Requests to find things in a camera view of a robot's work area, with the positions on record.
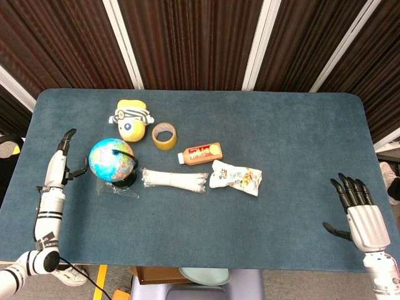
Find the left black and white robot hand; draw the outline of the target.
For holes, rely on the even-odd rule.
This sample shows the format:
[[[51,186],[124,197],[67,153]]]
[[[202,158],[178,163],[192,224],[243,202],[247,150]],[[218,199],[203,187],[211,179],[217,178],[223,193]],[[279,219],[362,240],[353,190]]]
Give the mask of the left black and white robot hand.
[[[67,167],[67,156],[71,138],[75,135],[77,129],[72,128],[67,131],[58,144],[57,150],[52,156],[44,181],[45,189],[60,188],[63,189],[68,181],[73,180],[86,173],[89,168],[88,157],[84,157],[84,166],[76,171],[70,171]]]

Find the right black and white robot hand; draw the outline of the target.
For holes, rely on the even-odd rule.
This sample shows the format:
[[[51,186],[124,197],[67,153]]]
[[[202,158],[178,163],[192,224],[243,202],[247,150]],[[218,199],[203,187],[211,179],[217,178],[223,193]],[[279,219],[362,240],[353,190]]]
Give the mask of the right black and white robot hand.
[[[328,222],[322,226],[330,234],[352,241],[364,253],[384,251],[391,243],[381,210],[368,187],[360,180],[339,173],[340,181],[331,179],[346,215],[349,231],[338,230]]]

